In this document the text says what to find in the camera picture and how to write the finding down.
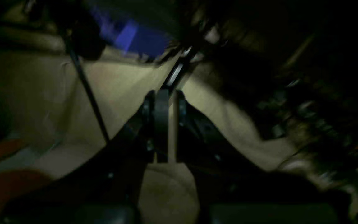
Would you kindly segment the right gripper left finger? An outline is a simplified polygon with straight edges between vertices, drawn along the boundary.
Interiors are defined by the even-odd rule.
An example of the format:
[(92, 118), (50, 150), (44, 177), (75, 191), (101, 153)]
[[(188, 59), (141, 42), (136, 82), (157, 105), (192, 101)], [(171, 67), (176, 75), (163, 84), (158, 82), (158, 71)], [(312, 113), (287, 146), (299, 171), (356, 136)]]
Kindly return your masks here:
[(168, 90), (150, 91), (117, 135), (90, 160), (11, 200), (0, 224), (141, 224), (148, 164), (168, 162)]

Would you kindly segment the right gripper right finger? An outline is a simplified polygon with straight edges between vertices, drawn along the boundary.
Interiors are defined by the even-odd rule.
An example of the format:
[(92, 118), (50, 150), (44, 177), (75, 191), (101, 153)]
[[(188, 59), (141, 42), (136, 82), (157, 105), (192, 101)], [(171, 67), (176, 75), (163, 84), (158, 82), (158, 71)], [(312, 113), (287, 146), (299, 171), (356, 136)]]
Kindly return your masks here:
[(177, 159), (194, 177), (200, 224), (349, 224), (350, 196), (306, 177), (265, 171), (177, 91)]

